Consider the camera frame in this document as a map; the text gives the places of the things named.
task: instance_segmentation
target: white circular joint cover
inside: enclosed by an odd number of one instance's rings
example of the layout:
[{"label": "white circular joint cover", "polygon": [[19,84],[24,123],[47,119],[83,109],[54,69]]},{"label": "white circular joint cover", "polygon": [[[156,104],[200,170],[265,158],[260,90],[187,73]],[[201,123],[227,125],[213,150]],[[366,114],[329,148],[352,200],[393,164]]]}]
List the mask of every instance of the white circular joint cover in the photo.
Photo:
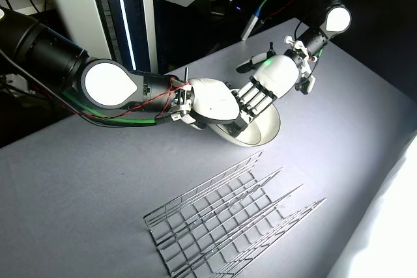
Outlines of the white circular joint cover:
[{"label": "white circular joint cover", "polygon": [[326,30],[329,32],[343,32],[350,24],[351,14],[346,8],[336,7],[327,14]]},{"label": "white circular joint cover", "polygon": [[136,84],[126,72],[113,63],[98,63],[85,75],[85,90],[89,96],[102,105],[119,105],[135,91]]}]

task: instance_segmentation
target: white cable connector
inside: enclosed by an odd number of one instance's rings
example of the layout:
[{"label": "white cable connector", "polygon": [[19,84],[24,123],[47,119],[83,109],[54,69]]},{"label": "white cable connector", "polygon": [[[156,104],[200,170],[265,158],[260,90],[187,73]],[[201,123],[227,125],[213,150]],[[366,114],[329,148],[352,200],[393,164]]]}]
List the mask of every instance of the white cable connector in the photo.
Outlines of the white cable connector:
[{"label": "white cable connector", "polygon": [[248,39],[250,33],[252,32],[252,29],[255,27],[256,22],[258,22],[258,17],[255,14],[252,14],[252,17],[250,18],[248,24],[246,24],[245,30],[240,36],[240,38],[243,41]]}]

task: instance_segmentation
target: wire rack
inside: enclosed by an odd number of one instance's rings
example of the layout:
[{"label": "wire rack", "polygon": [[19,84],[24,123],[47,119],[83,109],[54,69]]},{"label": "wire rack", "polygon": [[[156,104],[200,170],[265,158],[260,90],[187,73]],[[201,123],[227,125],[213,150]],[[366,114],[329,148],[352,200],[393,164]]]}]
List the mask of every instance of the wire rack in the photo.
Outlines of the wire rack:
[{"label": "wire rack", "polygon": [[262,151],[248,157],[144,217],[172,278],[234,277],[322,204],[286,217],[278,206],[299,187],[272,201],[251,170]]}]

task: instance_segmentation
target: white led strip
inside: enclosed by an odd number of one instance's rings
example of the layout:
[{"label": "white led strip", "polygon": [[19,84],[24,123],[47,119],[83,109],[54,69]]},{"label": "white led strip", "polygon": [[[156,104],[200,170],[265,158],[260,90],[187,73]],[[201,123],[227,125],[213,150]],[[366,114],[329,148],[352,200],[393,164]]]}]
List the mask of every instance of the white led strip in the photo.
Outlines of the white led strip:
[{"label": "white led strip", "polygon": [[126,31],[126,37],[128,39],[130,59],[132,60],[133,71],[136,71],[136,63],[135,63],[135,57],[133,55],[132,41],[130,40],[130,32],[129,32],[128,19],[126,17],[126,10],[124,9],[124,0],[119,0],[119,1],[120,1],[120,7],[122,9],[122,17],[123,17],[124,30]]}]

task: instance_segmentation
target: metal frame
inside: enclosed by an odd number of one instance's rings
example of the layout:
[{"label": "metal frame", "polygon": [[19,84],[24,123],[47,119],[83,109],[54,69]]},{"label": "metal frame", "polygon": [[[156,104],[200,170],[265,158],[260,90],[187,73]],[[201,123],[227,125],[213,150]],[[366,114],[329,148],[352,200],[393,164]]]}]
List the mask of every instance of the metal frame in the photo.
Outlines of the metal frame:
[{"label": "metal frame", "polygon": [[325,201],[283,217],[251,170],[262,151],[230,167],[144,217],[172,278],[234,277]]}]

